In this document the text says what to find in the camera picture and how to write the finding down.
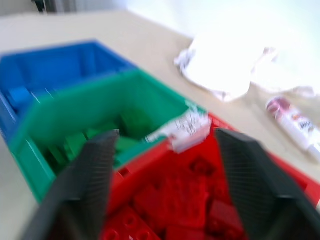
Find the beige table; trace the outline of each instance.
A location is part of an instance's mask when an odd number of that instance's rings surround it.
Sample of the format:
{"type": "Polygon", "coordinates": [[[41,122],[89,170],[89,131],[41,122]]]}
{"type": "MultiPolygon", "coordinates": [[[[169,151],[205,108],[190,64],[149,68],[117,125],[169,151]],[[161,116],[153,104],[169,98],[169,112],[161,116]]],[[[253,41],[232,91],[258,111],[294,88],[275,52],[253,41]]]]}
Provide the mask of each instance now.
{"type": "MultiPolygon", "coordinates": [[[[245,97],[222,103],[181,76],[173,59],[191,43],[184,36],[126,11],[0,18],[0,36],[0,53],[98,39],[178,93],[260,140],[266,149],[320,183],[320,166],[299,151],[265,113],[270,95],[251,87],[245,97]]],[[[292,101],[316,124],[320,123],[319,99],[292,101]]],[[[0,150],[0,239],[12,240],[17,238],[36,202],[3,141],[0,150]]]]}

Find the spray can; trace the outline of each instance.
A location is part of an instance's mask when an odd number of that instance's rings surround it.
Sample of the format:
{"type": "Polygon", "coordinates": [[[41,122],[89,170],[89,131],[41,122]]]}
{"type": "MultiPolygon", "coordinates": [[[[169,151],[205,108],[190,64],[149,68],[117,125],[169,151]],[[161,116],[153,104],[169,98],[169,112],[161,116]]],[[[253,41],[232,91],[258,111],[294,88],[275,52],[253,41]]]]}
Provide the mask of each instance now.
{"type": "Polygon", "coordinates": [[[320,163],[320,130],[299,109],[282,96],[271,98],[266,110],[305,152],[320,163]]]}

